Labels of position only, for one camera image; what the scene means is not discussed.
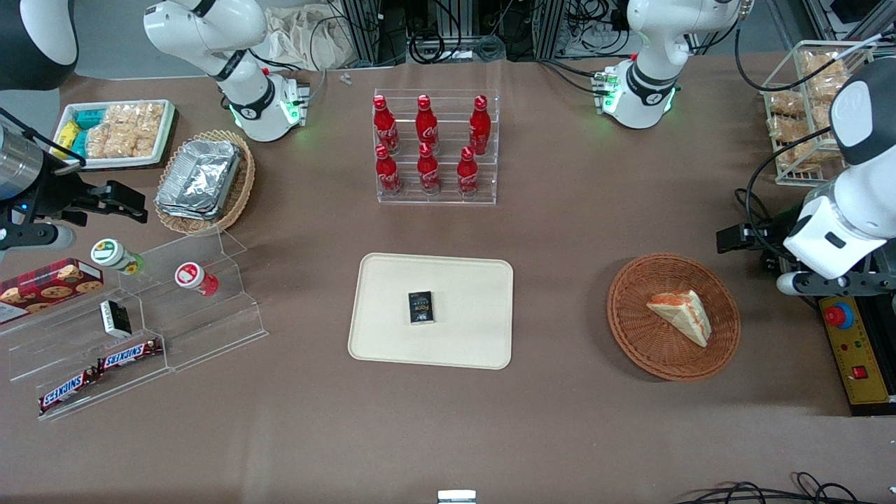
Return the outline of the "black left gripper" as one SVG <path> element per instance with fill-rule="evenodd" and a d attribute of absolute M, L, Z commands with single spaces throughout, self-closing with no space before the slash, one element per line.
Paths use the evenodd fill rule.
<path fill-rule="evenodd" d="M 782 256 L 787 261 L 796 261 L 796 256 L 784 247 L 796 226 L 801 207 L 788 207 L 771 215 L 764 207 L 750 210 L 752 227 L 739 223 L 717 232 L 717 254 L 727 254 L 739 250 L 758 250 L 766 256 Z"/>

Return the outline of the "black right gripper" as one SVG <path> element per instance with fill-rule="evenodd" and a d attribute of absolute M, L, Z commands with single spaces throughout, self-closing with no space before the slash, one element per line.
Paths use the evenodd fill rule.
<path fill-rule="evenodd" d="M 2 242 L 71 242 L 70 227 L 46 220 L 85 227 L 88 213 L 147 223 L 142 192 L 118 181 L 95 187 L 76 173 L 56 175 L 54 169 L 47 153 L 2 155 Z"/>

